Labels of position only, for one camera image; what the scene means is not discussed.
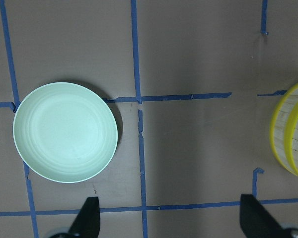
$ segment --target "yellow rim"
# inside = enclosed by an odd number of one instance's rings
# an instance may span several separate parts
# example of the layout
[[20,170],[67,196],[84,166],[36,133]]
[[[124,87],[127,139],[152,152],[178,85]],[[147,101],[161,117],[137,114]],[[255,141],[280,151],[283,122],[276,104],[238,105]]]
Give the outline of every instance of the yellow rim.
[[285,147],[286,158],[288,160],[288,163],[291,165],[292,169],[298,175],[298,169],[296,167],[293,153],[292,153],[293,136],[294,136],[297,121],[298,121],[298,102],[294,106],[292,112],[289,114],[288,121],[285,127],[285,133],[284,133],[284,147]]
[[289,168],[287,168],[286,165],[284,165],[284,163],[282,162],[282,160],[279,158],[277,150],[275,148],[275,143],[274,143],[274,130],[275,130],[275,124],[276,124],[276,120],[277,120],[277,116],[279,113],[280,108],[282,107],[282,105],[284,104],[284,102],[286,101],[287,97],[293,93],[295,90],[298,89],[298,83],[295,84],[293,87],[291,87],[285,94],[284,96],[281,98],[280,102],[277,104],[275,111],[273,113],[273,117],[271,120],[271,125],[270,125],[270,136],[269,136],[269,140],[270,140],[270,145],[272,148],[272,151],[274,153],[275,158],[277,159],[277,161],[289,172],[291,172],[292,174],[296,175],[293,171],[291,171]]

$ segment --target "light green plate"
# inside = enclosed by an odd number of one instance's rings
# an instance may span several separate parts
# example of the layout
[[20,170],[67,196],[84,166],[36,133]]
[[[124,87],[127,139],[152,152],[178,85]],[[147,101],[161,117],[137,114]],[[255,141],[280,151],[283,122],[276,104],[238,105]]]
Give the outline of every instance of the light green plate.
[[24,162],[57,182],[80,182],[100,173],[115,153],[117,134],[106,103],[72,83],[37,88],[22,101],[13,122]]

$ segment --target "yellow and white container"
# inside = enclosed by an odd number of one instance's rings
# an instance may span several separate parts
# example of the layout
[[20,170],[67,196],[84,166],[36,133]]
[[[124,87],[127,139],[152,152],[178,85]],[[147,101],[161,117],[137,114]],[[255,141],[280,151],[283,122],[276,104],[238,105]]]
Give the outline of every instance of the yellow and white container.
[[277,160],[298,176],[298,84],[287,91],[275,109],[270,141]]

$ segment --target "black object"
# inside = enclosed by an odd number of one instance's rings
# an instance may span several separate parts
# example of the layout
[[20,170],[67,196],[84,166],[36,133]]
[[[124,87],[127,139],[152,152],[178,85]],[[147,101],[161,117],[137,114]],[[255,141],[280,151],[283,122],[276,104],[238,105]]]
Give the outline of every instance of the black object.
[[298,238],[297,228],[283,229],[251,194],[240,197],[239,223],[247,238]]
[[97,238],[100,231],[98,197],[88,197],[67,233],[50,238]]

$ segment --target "mint green bowl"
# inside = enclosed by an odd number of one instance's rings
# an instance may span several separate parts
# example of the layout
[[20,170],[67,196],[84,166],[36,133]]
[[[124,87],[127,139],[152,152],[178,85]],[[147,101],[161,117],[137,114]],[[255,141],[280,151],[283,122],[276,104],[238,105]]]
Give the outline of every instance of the mint green bowl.
[[100,173],[117,146],[117,125],[106,103],[73,83],[51,83],[20,104],[13,138],[24,162],[56,182],[80,182]]

